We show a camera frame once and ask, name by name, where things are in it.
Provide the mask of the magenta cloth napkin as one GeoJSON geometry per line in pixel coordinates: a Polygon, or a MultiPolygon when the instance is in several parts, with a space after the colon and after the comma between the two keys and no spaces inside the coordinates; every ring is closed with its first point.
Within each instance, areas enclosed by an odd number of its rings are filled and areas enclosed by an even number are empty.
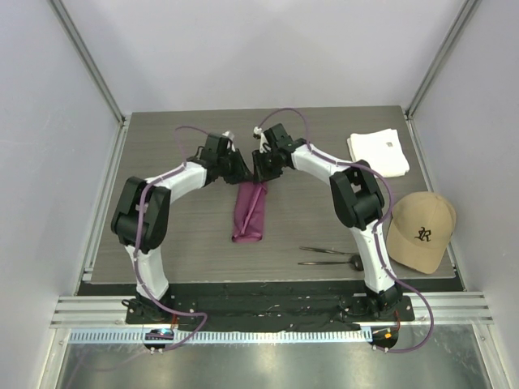
{"type": "Polygon", "coordinates": [[[263,239],[267,193],[266,183],[244,182],[239,185],[232,242],[260,242],[263,239]]]}

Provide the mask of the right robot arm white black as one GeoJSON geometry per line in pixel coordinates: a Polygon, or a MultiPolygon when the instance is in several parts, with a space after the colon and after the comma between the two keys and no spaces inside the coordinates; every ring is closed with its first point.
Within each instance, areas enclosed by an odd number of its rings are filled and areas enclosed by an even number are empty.
{"type": "Polygon", "coordinates": [[[365,315],[386,319],[401,302],[402,290],[384,243],[380,174],[366,161],[341,160],[305,139],[292,139],[282,124],[267,130],[256,127],[253,136],[260,141],[259,149],[252,152],[256,181],[277,179],[291,168],[329,185],[336,216],[353,234],[363,266],[365,315]]]}

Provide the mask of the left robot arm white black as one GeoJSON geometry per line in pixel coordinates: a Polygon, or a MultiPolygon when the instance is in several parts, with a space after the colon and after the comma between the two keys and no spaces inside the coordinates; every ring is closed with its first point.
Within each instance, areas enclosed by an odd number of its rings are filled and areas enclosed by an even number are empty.
{"type": "Polygon", "coordinates": [[[164,323],[174,315],[172,293],[163,268],[161,244],[169,225],[169,210],[182,196],[223,178],[230,185],[252,179],[241,152],[201,152],[175,169],[146,179],[130,177],[111,220],[111,230],[132,262],[137,287],[126,301],[132,319],[164,323]]]}

